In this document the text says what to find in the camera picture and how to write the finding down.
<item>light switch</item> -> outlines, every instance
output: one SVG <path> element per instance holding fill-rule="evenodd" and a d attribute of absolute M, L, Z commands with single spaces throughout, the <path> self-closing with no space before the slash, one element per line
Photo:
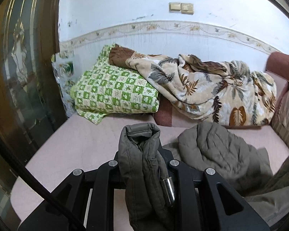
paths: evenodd
<path fill-rule="evenodd" d="M 179 2 L 170 2 L 169 3 L 169 11 L 180 11 L 181 3 Z"/>
<path fill-rule="evenodd" d="M 181 13 L 193 15 L 194 5 L 192 3 L 181 3 Z"/>

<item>black cable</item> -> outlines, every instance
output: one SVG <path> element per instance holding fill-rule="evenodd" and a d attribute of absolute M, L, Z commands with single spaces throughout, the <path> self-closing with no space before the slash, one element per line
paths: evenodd
<path fill-rule="evenodd" d="M 25 168 L 20 160 L 10 151 L 5 143 L 0 138 L 0 155 L 10 165 L 10 167 L 28 184 L 35 192 L 37 192 L 50 205 L 60 211 L 71 224 L 74 224 L 77 230 L 86 230 L 83 224 L 77 217 L 64 206 L 57 198 L 53 197 L 51 193 Z"/>

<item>pillowcase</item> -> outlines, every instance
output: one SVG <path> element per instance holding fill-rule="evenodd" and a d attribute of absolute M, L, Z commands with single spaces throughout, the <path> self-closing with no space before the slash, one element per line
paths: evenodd
<path fill-rule="evenodd" d="M 284 95 L 281 105 L 272 119 L 272 128 L 289 148 L 289 91 Z"/>
<path fill-rule="evenodd" d="M 110 113 L 153 113 L 158 110 L 158 91 L 136 70 L 110 65 L 105 45 L 91 70 L 71 88 L 79 115 L 95 124 Z"/>

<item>pink sofa cushion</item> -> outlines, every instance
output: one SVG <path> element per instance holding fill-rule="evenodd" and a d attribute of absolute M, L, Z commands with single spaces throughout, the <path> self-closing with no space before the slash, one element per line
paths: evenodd
<path fill-rule="evenodd" d="M 97 169 L 118 151 L 125 125 L 155 123 L 151 115 L 105 116 L 99 125 L 74 114 L 36 152 L 27 169 L 52 192 L 74 169 Z M 11 204 L 21 221 L 42 202 L 42 198 L 18 178 L 11 192 Z"/>
<path fill-rule="evenodd" d="M 265 147 L 270 159 L 270 166 L 275 174 L 286 158 L 289 156 L 289 148 L 275 133 L 271 126 L 263 126 L 261 129 L 229 129 L 236 136 L 253 145 L 256 149 Z"/>
<path fill-rule="evenodd" d="M 277 95 L 276 95 L 276 111 L 281 103 L 281 99 L 283 96 L 286 94 L 286 92 L 289 90 L 289 82 L 282 78 L 279 75 L 276 75 L 270 71 L 265 71 L 265 73 L 269 74 L 275 81 L 276 83 L 276 90 L 277 90 Z"/>

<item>leaf pattern blanket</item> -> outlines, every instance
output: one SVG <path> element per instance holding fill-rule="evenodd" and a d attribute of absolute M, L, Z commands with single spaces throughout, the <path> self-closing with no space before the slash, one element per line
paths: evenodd
<path fill-rule="evenodd" d="M 191 119 L 225 126 L 260 126 L 269 124 L 273 117 L 276 105 L 273 78 L 264 72 L 251 72 L 243 61 L 202 62 L 194 55 L 180 54 L 173 59 L 135 51 L 122 58 L 120 49 L 119 46 L 112 49 L 109 63 L 137 70 Z"/>

